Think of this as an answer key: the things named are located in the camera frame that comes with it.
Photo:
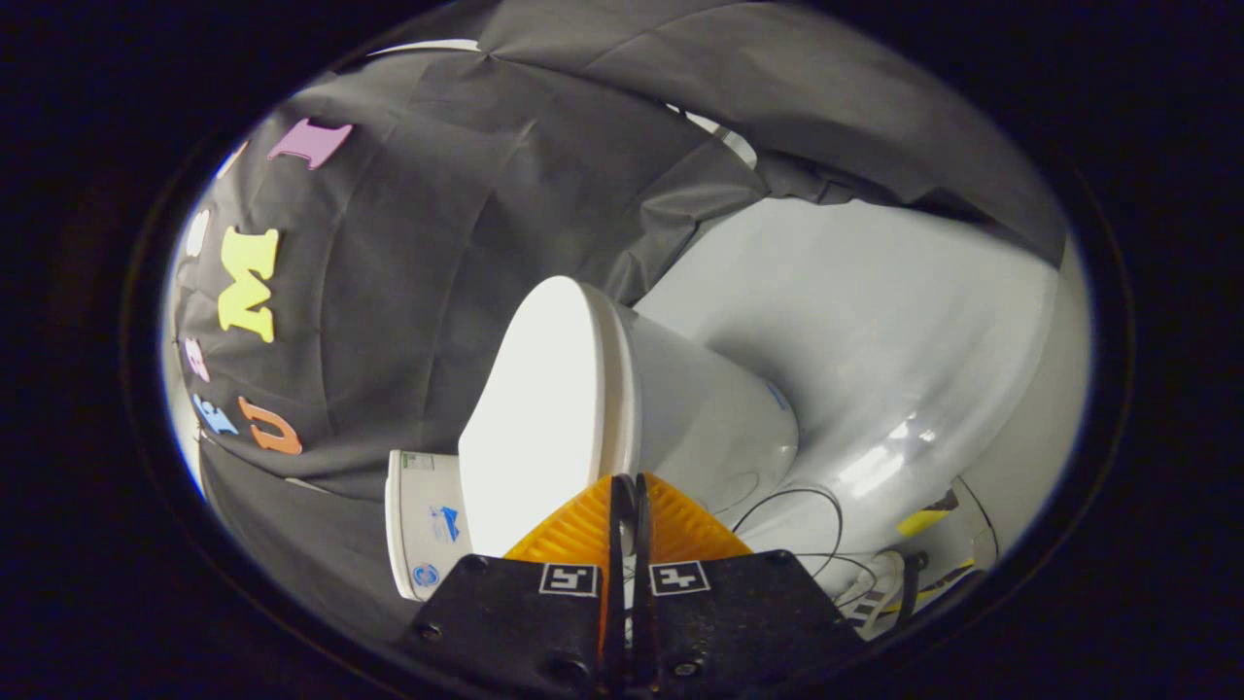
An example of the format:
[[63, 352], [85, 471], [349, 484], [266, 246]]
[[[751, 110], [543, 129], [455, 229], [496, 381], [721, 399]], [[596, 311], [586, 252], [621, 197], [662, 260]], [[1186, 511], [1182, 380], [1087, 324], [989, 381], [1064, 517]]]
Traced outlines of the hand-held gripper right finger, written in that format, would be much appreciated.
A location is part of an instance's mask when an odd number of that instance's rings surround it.
[[637, 479], [632, 678], [649, 694], [786, 694], [865, 642], [787, 550], [751, 553], [651, 472]]

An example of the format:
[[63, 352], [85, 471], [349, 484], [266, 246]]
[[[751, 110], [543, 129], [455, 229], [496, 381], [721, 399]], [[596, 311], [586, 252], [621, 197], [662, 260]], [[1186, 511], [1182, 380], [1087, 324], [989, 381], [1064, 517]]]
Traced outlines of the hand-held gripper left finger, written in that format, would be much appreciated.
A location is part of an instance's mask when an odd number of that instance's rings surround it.
[[628, 477], [601, 477], [509, 555], [466, 555], [408, 628], [406, 652], [490, 693], [624, 690]]

